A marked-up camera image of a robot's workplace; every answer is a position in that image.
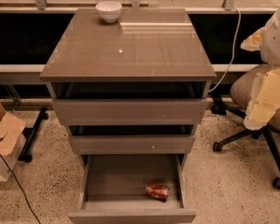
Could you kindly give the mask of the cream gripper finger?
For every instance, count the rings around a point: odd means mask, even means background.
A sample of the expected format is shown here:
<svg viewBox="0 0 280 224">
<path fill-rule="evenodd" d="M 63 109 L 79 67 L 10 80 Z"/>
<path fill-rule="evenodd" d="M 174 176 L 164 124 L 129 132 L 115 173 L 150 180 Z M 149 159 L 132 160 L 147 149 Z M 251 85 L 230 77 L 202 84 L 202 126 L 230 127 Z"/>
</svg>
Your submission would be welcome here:
<svg viewBox="0 0 280 224">
<path fill-rule="evenodd" d="M 266 126 L 280 108 L 280 68 L 257 73 L 252 83 L 244 126 L 252 131 Z"/>
<path fill-rule="evenodd" d="M 260 51 L 262 48 L 262 34 L 264 28 L 259 28 L 256 32 L 245 39 L 240 48 L 246 51 Z"/>
</svg>

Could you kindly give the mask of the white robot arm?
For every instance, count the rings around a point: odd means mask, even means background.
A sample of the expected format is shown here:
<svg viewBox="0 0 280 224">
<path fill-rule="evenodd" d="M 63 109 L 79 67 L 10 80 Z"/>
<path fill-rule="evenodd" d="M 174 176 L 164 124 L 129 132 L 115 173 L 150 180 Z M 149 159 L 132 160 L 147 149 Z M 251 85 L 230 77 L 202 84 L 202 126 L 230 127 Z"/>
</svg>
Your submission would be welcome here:
<svg viewBox="0 0 280 224">
<path fill-rule="evenodd" d="M 244 126 L 255 131 L 266 126 L 280 108 L 280 8 L 264 26 L 260 42 L 260 57 L 277 68 L 257 74 L 253 81 L 251 100 L 245 111 Z"/>
</svg>

